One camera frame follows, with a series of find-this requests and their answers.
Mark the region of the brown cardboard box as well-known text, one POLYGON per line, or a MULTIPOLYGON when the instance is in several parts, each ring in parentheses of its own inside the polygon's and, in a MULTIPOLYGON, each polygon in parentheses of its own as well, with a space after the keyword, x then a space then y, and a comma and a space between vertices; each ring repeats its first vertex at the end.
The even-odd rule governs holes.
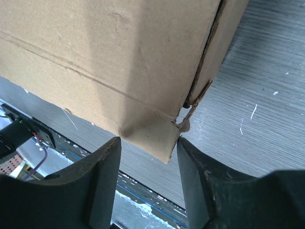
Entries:
POLYGON ((3 0, 0 87, 168 163, 217 76, 246 0, 3 0))

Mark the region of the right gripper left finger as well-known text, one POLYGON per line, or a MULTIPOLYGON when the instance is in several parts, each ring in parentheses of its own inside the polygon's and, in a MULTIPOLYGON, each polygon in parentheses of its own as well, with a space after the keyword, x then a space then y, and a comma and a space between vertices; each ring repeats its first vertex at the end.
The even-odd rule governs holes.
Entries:
POLYGON ((114 137, 85 158, 46 176, 0 177, 3 229, 108 229, 121 160, 114 137))

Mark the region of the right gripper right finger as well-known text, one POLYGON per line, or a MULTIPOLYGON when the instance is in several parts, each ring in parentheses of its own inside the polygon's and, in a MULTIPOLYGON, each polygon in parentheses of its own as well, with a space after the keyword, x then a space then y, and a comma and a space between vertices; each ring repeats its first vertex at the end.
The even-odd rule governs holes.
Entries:
POLYGON ((277 170, 253 177, 177 141, 183 196, 191 229, 302 229, 305 172, 277 170))

